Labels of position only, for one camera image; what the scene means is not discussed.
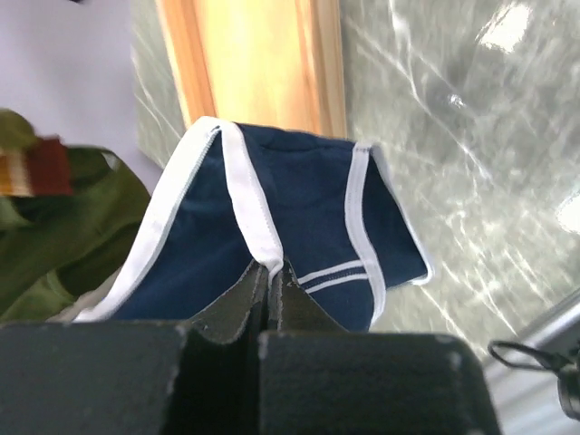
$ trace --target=white piping trim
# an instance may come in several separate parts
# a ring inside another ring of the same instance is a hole
[[[310,274],[304,275],[302,278],[298,278],[298,284],[302,285],[321,276],[332,275],[336,272],[342,272],[343,270],[354,269],[355,267],[363,267],[363,262],[361,260],[347,261],[346,263],[337,266],[327,267],[326,269],[317,272],[311,272]]]
[[[95,307],[82,310],[75,322],[109,318],[150,271],[165,245],[181,201],[220,129],[227,188],[248,249],[256,261],[268,267],[271,276],[282,267],[282,244],[273,228],[266,197],[257,181],[241,131],[231,122],[202,117],[186,131],[161,174],[111,291]]]
[[[71,322],[83,309],[97,305],[111,291],[120,271],[120,269],[117,269],[101,285],[79,297],[73,305],[64,308],[59,314],[48,319],[47,322]]]
[[[244,134],[233,122],[221,122],[226,182],[234,214],[252,257],[267,267],[269,284],[282,270],[284,251],[266,195],[247,153]]]
[[[357,142],[353,148],[353,160],[346,181],[344,198],[344,224],[354,251],[362,261],[362,267],[369,279],[374,297],[374,311],[371,324],[374,324],[384,311],[386,284],[381,265],[371,240],[366,234],[363,220],[363,190],[366,170],[369,164],[370,144]]]
[[[392,182],[391,182],[389,165],[387,164],[387,159],[385,159],[385,157],[384,157],[384,153],[382,151],[381,144],[373,143],[371,145],[371,155],[372,155],[372,158],[374,159],[374,163],[377,165],[377,169],[379,170],[379,174],[381,174],[382,182],[384,183],[385,187],[389,190],[392,198],[394,199],[395,203],[397,204],[397,207],[399,208],[399,211],[401,212],[401,216],[402,216],[403,220],[405,221],[405,225],[409,229],[409,233],[411,234],[411,237],[412,237],[413,241],[415,242],[417,249],[419,250],[420,256],[423,259],[423,263],[425,263],[425,266],[427,267],[427,275],[412,279],[410,281],[410,283],[413,285],[425,285],[434,276],[434,270],[433,270],[431,257],[429,255],[429,253],[427,252],[427,249],[421,243],[419,237],[417,236],[417,232],[415,231],[415,228],[413,228],[413,225],[411,225],[411,222],[409,221],[409,217],[405,211],[405,208],[402,206],[402,203],[399,201],[399,198],[397,197],[397,195],[394,192],[394,189],[392,187]]]
[[[218,120],[203,117],[183,135],[153,191],[133,246],[111,291],[93,308],[82,310],[75,322],[109,318],[150,271],[165,245],[181,200],[218,134],[215,130],[218,125]]]
[[[354,274],[354,275],[341,276],[340,278],[331,279],[330,281],[326,281],[325,283],[314,285],[313,287],[310,287],[308,290],[306,290],[306,292],[310,295],[314,292],[317,292],[318,290],[322,290],[323,288],[330,287],[331,285],[339,285],[342,283],[348,283],[349,281],[354,281],[357,279],[367,280],[368,278],[369,278],[369,276],[366,274]]]

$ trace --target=navy blue shorts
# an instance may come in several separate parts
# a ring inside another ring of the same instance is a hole
[[[377,320],[387,289],[431,277],[379,145],[204,117],[165,168],[111,291],[76,320],[187,319],[253,258],[271,282],[284,257],[351,331]]]

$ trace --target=olive green jacket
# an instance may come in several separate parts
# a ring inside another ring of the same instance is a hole
[[[129,254],[150,195],[109,151],[69,148],[74,195],[0,197],[0,320],[44,320]]]

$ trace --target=black cable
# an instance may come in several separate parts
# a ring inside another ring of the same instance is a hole
[[[516,351],[526,356],[531,356],[538,362],[539,365],[508,361],[498,353],[498,350]],[[562,371],[564,367],[575,363],[560,353],[539,351],[538,349],[525,346],[524,344],[504,342],[501,340],[494,340],[490,342],[488,345],[488,352],[500,363],[511,369],[530,370],[534,372],[552,372],[556,376]]]

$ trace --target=marble floor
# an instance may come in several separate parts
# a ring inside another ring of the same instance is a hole
[[[183,123],[154,0],[139,6],[140,141],[162,164]],[[341,0],[341,15],[349,134],[383,145],[438,271],[390,292],[377,329],[450,332],[483,356],[580,286],[580,4]]]

